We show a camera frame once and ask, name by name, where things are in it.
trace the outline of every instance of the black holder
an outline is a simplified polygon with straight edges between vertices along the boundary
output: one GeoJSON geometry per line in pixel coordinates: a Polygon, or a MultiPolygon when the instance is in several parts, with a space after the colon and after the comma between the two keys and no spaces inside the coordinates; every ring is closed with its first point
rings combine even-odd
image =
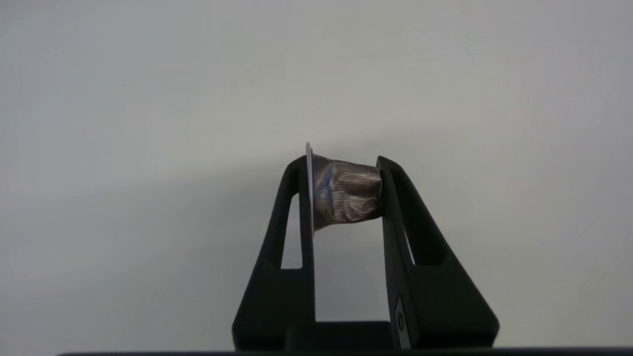
{"type": "Polygon", "coordinates": [[[311,202],[303,156],[288,165],[281,180],[259,257],[233,323],[237,350],[492,346],[499,322],[446,243],[415,186],[397,163],[380,156],[377,166],[382,177],[391,322],[316,322],[311,202]],[[291,199],[297,193],[303,266],[281,269],[291,199]]]}

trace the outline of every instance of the white backdrop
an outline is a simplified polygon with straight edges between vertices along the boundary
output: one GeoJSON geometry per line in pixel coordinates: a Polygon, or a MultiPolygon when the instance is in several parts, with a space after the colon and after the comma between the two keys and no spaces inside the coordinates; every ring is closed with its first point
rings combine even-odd
{"type": "MultiPolygon", "coordinates": [[[[405,168],[496,346],[630,345],[632,17],[630,1],[4,1],[0,354],[231,349],[305,141],[405,168]]],[[[320,320],[387,319],[379,221],[315,249],[320,320]]]]}

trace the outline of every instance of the gray wall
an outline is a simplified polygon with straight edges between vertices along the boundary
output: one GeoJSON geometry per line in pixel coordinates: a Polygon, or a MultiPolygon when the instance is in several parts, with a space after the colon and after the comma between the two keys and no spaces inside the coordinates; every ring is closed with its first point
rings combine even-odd
{"type": "MultiPolygon", "coordinates": [[[[4,1],[0,354],[231,349],[305,141],[407,170],[497,346],[630,345],[632,17],[630,1],[4,1]]],[[[317,234],[320,320],[388,318],[381,239],[379,221],[317,234]]]]}

